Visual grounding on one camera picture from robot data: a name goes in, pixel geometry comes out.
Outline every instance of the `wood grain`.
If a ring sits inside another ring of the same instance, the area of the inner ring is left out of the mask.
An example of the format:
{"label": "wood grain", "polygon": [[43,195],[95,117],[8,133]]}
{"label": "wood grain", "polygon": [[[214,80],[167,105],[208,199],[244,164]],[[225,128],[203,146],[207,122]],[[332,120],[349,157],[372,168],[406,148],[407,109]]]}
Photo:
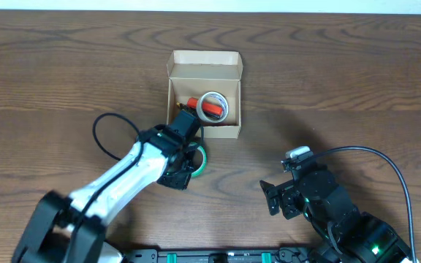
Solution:
{"label": "wood grain", "polygon": [[[421,261],[421,16],[0,11],[0,262],[41,196],[68,194],[113,165],[91,138],[105,111],[147,129],[165,122],[172,50],[243,57],[238,140],[207,140],[209,165],[189,190],[147,187],[110,228],[125,249],[316,244],[302,218],[268,214],[258,181],[289,179],[279,161],[310,145],[378,148],[409,184]],[[117,154],[134,132],[105,119]],[[325,159],[361,210],[408,240],[392,170],[375,156]]]}

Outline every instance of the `white robotic arm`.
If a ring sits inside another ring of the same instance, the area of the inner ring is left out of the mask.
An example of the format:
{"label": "white robotic arm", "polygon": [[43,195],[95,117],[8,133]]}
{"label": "white robotic arm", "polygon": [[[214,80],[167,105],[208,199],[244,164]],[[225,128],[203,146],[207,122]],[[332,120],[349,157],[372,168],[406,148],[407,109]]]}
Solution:
{"label": "white robotic arm", "polygon": [[[140,142],[136,142],[130,152],[100,178],[87,186],[73,191],[71,207],[82,211],[90,198],[111,178],[125,170],[139,154]],[[144,144],[144,151],[139,162],[128,169],[121,177],[110,184],[87,210],[86,216],[98,216],[104,226],[108,226],[116,215],[149,184],[156,182],[165,172],[168,157],[150,143]]]}
{"label": "white robotic arm", "polygon": [[[153,182],[186,189],[197,149],[189,143],[200,127],[195,114],[181,110],[170,125],[141,132],[130,152],[94,182],[68,197],[54,191],[47,193],[37,205],[12,263],[121,262],[123,255],[104,242],[106,228],[124,206]],[[70,240],[54,229],[70,231]]]}

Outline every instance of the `black wire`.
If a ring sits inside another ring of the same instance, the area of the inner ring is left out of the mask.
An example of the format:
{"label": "black wire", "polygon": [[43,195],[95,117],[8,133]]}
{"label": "black wire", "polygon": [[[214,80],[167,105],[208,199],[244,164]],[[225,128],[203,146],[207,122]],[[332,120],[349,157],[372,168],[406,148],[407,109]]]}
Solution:
{"label": "black wire", "polygon": [[412,262],[417,263],[417,257],[415,256],[414,222],[413,222],[413,218],[412,218],[412,203],[410,201],[409,190],[407,189],[406,180],[403,178],[403,175],[402,175],[401,171],[394,164],[394,162],[391,160],[391,158],[389,158],[384,153],[382,153],[378,150],[375,150],[373,148],[368,148],[368,147],[364,147],[364,146],[344,146],[344,147],[333,148],[333,149],[327,150],[323,153],[318,153],[318,154],[315,154],[313,156],[310,156],[307,159],[301,161],[299,164],[297,164],[297,166],[298,165],[301,166],[302,164],[305,164],[306,162],[318,159],[319,157],[323,157],[323,156],[326,156],[328,154],[340,152],[340,151],[343,151],[343,150],[364,150],[364,151],[367,151],[367,152],[370,152],[370,153],[374,153],[377,156],[383,158],[385,161],[387,161],[387,163],[394,169],[394,172],[398,175],[399,181],[401,182],[401,185],[402,185],[404,195],[406,196],[407,217],[409,219],[409,241],[410,241]]}
{"label": "black wire", "polygon": [[108,156],[110,156],[111,158],[115,159],[115,160],[121,160],[120,158],[114,156],[113,154],[111,154],[109,151],[107,151],[105,148],[103,148],[102,144],[100,144],[100,141],[98,140],[97,136],[96,136],[96,125],[98,124],[98,122],[103,119],[106,116],[115,116],[117,118],[120,118],[123,121],[126,121],[136,132],[137,132],[137,136],[139,137],[139,142],[140,142],[140,149],[139,149],[139,153],[137,154],[136,158],[132,161],[131,164],[129,164],[126,168],[124,168],[121,172],[119,172],[117,175],[115,175],[113,178],[109,179],[108,182],[106,182],[102,187],[100,187],[97,191],[95,191],[94,194],[92,194],[92,197],[88,200],[87,204],[84,206],[84,208],[82,209],[82,211],[80,212],[80,216],[77,219],[77,222],[75,224],[74,230],[72,231],[71,234],[71,245],[68,247],[66,255],[67,258],[69,258],[71,255],[71,247],[72,244],[75,243],[75,238],[77,237],[77,231],[79,230],[80,225],[82,224],[83,218],[86,215],[88,209],[90,208],[90,206],[95,202],[95,200],[99,197],[99,195],[108,187],[110,186],[113,182],[115,182],[118,178],[120,178],[125,172],[127,172],[129,169],[131,169],[134,165],[136,165],[141,156],[143,155],[144,152],[144,141],[142,138],[142,135],[139,131],[139,129],[136,127],[136,125],[130,121],[128,118],[122,116],[121,114],[118,113],[104,113],[102,115],[100,115],[99,117],[97,117],[94,121],[94,125],[92,126],[92,134],[94,136],[94,140],[97,143],[97,145],[100,147],[100,149],[106,153]]}

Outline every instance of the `open cardboard box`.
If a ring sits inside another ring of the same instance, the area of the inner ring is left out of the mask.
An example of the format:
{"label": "open cardboard box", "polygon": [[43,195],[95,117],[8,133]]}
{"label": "open cardboard box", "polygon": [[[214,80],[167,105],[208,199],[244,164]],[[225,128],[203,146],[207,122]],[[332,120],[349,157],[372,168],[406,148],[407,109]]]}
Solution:
{"label": "open cardboard box", "polygon": [[167,63],[167,124],[177,116],[177,103],[186,104],[209,91],[222,94],[229,113],[221,123],[202,122],[205,138],[238,138],[241,129],[240,80],[243,63],[238,52],[175,50]]}

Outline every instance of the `red object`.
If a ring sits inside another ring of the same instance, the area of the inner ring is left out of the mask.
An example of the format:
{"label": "red object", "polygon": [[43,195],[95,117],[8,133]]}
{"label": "red object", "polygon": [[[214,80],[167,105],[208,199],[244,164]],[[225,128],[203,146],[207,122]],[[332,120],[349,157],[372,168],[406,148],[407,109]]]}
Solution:
{"label": "red object", "polygon": [[[191,107],[193,109],[196,109],[197,106],[197,99],[196,98],[189,98],[188,103],[186,104],[188,105],[188,107]],[[210,113],[210,114],[214,114],[217,116],[220,116],[222,114],[222,112],[224,111],[220,106],[208,103],[208,102],[203,102],[202,103],[202,110]]]}

